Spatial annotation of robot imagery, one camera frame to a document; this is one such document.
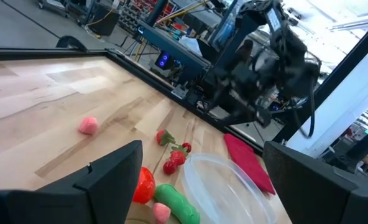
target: red cloth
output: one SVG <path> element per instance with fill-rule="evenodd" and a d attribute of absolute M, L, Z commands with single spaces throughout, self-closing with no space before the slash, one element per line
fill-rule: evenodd
<path fill-rule="evenodd" d="M 224 140 L 227 144 L 228 152 L 232 161 L 245 171 L 260 190 L 270 192 L 275 195 L 275 190 L 272 187 L 270 177 L 259 164 L 253 149 L 231 134 L 225 134 Z"/>

